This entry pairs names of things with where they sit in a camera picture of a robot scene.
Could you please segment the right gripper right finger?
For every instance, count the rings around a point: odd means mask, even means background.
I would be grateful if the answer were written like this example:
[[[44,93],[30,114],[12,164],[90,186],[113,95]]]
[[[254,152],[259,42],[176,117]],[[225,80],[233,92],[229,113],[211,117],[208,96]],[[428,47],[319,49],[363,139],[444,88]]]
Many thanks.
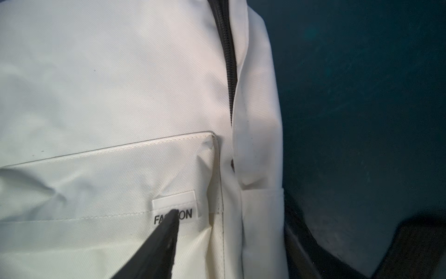
[[[401,222],[374,279],[430,279],[446,252],[446,220],[414,216]]]

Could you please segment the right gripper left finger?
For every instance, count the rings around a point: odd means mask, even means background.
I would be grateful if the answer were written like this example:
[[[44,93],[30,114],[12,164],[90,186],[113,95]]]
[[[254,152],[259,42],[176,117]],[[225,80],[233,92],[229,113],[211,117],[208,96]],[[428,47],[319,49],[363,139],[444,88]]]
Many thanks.
[[[179,232],[179,210],[168,212],[113,279],[171,279]]]

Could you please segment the beige backpack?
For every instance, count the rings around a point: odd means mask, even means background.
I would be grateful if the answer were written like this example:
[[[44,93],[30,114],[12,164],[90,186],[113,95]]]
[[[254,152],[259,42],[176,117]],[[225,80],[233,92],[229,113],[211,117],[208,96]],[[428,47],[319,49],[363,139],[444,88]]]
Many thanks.
[[[358,279],[285,195],[246,1],[1,2],[1,277],[112,279],[179,210],[172,279]]]

